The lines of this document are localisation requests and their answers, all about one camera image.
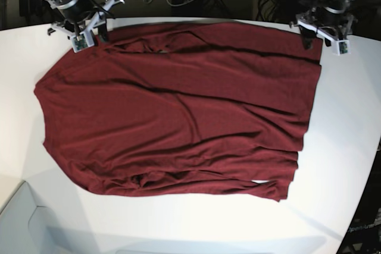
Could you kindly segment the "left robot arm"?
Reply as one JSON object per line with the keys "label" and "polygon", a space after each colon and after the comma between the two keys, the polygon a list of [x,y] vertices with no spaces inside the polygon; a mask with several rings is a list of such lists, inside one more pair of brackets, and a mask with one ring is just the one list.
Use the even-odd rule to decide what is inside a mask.
{"label": "left robot arm", "polygon": [[349,9],[355,0],[296,0],[296,16],[290,26],[299,28],[302,45],[311,49],[318,36],[334,54],[351,51],[348,36],[355,17]]}

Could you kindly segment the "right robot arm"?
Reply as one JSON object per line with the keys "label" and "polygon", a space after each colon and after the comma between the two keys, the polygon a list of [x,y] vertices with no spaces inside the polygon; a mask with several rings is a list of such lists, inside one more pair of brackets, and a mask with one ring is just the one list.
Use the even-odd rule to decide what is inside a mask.
{"label": "right robot arm", "polygon": [[51,24],[47,34],[50,36],[57,31],[64,33],[75,53],[96,46],[98,40],[104,43],[109,41],[107,17],[112,16],[110,9],[124,3],[124,0],[105,0],[102,3],[95,0],[44,1],[63,17]]}

